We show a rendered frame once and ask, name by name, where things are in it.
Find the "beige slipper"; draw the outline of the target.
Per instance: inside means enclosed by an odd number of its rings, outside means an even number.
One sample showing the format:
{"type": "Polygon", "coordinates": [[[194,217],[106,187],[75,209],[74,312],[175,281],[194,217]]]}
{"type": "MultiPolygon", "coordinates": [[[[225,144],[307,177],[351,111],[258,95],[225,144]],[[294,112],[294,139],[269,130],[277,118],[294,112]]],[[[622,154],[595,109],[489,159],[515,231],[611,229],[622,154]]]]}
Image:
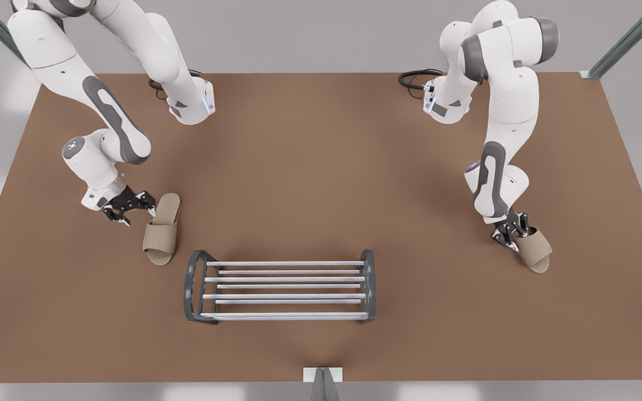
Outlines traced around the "beige slipper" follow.
{"type": "Polygon", "coordinates": [[[180,208],[178,194],[163,195],[157,205],[156,216],[145,227],[143,251],[156,266],[165,266],[176,251],[180,208]]]}
{"type": "Polygon", "coordinates": [[[552,248],[544,234],[534,226],[530,226],[524,237],[520,236],[519,231],[515,231],[514,234],[514,243],[524,264],[533,272],[546,272],[552,248]]]}

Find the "grey metal shoe rack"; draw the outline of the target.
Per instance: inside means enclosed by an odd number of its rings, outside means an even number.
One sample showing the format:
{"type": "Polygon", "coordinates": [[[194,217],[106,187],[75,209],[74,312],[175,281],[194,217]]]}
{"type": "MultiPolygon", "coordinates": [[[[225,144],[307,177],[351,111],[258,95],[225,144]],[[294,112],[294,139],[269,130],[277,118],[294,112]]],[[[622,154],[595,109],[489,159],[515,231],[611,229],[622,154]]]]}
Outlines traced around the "grey metal shoe rack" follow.
{"type": "Polygon", "coordinates": [[[373,252],[356,261],[218,261],[189,257],[183,293],[189,321],[351,320],[377,315],[373,252]]]}

